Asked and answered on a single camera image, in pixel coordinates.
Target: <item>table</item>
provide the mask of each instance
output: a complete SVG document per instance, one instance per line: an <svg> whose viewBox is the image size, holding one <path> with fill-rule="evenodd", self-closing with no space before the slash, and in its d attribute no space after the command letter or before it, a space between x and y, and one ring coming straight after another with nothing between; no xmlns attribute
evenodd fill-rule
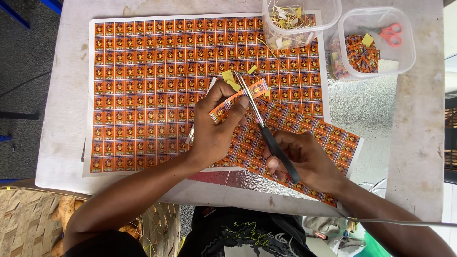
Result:
<svg viewBox="0 0 457 257"><path fill-rule="evenodd" d="M444 165L443 2L341 1L343 13L356 7L393 5L403 10L411 20L417 61L409 72L398 77L390 158L385 158L389 159L385 160L388 163L386 199L423 220L439 221L442 213ZM122 177L81 177L81 153L87 114L90 19L241 11L260 12L261 1L189 0L181 3L178 0L66 0L43 121L36 185L94 194ZM335 31L336 26L333 26L324 32L326 42ZM373 115L376 114L375 109L371 111ZM383 172L385 171L373 170L357 180L370 179ZM193 180L182 181L161 200L182 204L237 206L288 214L341 215L335 208L320 202ZM347 211L342 210L342 214L346 215Z"/></svg>

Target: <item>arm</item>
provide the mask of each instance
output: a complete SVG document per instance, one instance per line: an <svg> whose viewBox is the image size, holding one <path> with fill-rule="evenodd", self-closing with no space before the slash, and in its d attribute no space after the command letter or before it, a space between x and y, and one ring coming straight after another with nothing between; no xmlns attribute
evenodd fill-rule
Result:
<svg viewBox="0 0 457 257"><path fill-rule="evenodd" d="M162 195L188 176L222 159L229 149L236 124L245 123L246 97L233 106L223 124L215 125L208 113L235 90L219 80L196 106L194 145L173 161L148 168L110 185L91 197L71 216L64 252L107 230L118 230L144 213Z"/></svg>
<svg viewBox="0 0 457 257"><path fill-rule="evenodd" d="M334 195L358 219L420 221L401 207L368 192L342 176L309 133L278 131L275 139L293 161L302 182L313 190ZM267 165L279 179L287 170L269 151ZM455 256L430 227L364 223L363 227L394 256Z"/></svg>

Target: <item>clear plastic container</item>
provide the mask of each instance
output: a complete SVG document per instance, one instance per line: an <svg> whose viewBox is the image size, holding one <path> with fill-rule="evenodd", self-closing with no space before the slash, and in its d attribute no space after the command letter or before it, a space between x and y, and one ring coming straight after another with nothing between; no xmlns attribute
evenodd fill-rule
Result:
<svg viewBox="0 0 457 257"><path fill-rule="evenodd" d="M298 8L302 14L316 13L316 24L312 27L298 29L282 29L276 26L270 18L274 6ZM301 47L309 44L323 30L332 27L341 16L341 0L263 0L262 20L265 34L265 43L273 49Z"/></svg>
<svg viewBox="0 0 457 257"><path fill-rule="evenodd" d="M373 28L387 28L393 24L401 25L401 33L397 34L401 42L391 39L393 46ZM379 70L376 73L362 73L350 64L346 50L345 37L350 35L366 35L373 37L376 50L379 50ZM356 8L345 13L338 23L338 30L330 41L331 64L335 77L339 80L361 80L382 75L402 74L416 61L413 32L408 17L393 7Z"/></svg>

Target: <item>woven basket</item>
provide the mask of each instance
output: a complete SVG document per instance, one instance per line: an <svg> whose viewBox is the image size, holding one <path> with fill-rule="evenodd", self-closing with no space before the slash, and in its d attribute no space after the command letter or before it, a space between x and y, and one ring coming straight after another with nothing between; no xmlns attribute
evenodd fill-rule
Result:
<svg viewBox="0 0 457 257"><path fill-rule="evenodd" d="M62 236L60 221L51 219L60 195L89 196L37 188L34 180L0 185L0 257L48 257ZM148 256L177 256L180 244L180 207L154 203L141 217L141 243Z"/></svg>

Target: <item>silver foil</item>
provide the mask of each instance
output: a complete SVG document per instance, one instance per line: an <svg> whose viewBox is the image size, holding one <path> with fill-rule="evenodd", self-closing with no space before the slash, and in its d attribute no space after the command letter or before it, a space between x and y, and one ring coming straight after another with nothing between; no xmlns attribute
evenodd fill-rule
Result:
<svg viewBox="0 0 457 257"><path fill-rule="evenodd" d="M329 64L329 52L326 51ZM380 63L380 69L395 62ZM397 76L340 81L328 65L331 123L365 139L350 179L376 184L387 178ZM314 200L250 171L200 172L189 179Z"/></svg>

